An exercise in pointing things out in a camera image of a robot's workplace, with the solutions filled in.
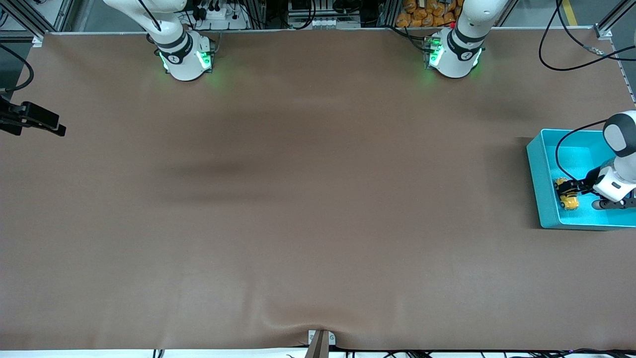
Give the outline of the yellow beetle toy car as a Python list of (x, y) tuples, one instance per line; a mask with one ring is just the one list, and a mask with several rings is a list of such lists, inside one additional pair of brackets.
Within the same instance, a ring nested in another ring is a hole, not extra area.
[(579, 193), (577, 193), (577, 195), (570, 195), (570, 196), (558, 196), (559, 199), (559, 204), (561, 205), (561, 207), (567, 211), (573, 211), (575, 209), (579, 208), (579, 199), (578, 199), (578, 195)]

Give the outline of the turquoise plastic bin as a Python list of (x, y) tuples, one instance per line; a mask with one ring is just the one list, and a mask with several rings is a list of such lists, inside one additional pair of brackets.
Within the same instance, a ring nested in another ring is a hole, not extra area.
[[(636, 228), (636, 208), (593, 208), (601, 197), (594, 193), (580, 194), (579, 207), (566, 210), (556, 194), (554, 183), (566, 174), (556, 164), (557, 143), (568, 133), (564, 129), (543, 129), (527, 145), (529, 166), (539, 221), (546, 229), (611, 231)], [(559, 146), (559, 163), (577, 179), (584, 179), (590, 170), (603, 165), (614, 156), (601, 131), (578, 131)]]

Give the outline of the white power strip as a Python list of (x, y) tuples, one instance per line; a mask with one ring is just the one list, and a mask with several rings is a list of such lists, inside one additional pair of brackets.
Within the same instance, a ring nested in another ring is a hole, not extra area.
[(192, 0), (189, 20), (197, 30), (252, 29), (247, 8), (239, 0)]

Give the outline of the brown table mat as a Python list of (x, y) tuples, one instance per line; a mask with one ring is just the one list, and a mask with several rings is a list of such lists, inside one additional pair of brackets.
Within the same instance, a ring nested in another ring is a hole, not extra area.
[(446, 79), (390, 30), (225, 34), (174, 80), (144, 35), (48, 35), (0, 133), (0, 351), (636, 349), (636, 230), (540, 227), (526, 145), (633, 108), (495, 29)]

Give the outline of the white connector strip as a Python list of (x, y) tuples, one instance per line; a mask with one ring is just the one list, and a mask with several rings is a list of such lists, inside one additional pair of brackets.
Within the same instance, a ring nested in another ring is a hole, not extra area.
[(311, 29), (357, 29), (361, 28), (359, 20), (351, 17), (319, 17), (312, 20)]

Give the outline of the metal mat clamp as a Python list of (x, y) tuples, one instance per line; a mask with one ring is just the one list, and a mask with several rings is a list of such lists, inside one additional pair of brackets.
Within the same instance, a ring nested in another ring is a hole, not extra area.
[(335, 333), (328, 330), (309, 330), (308, 344), (305, 358), (329, 358), (331, 347), (336, 345)]

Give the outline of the aluminium frame profile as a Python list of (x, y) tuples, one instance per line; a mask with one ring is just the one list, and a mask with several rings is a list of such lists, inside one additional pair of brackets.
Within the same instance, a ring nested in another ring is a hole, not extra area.
[(64, 30), (78, 0), (0, 0), (0, 38), (43, 38)]
[(636, 0), (619, 0), (618, 4), (595, 24), (595, 30), (602, 33), (611, 31), (613, 26), (634, 6), (636, 6)]

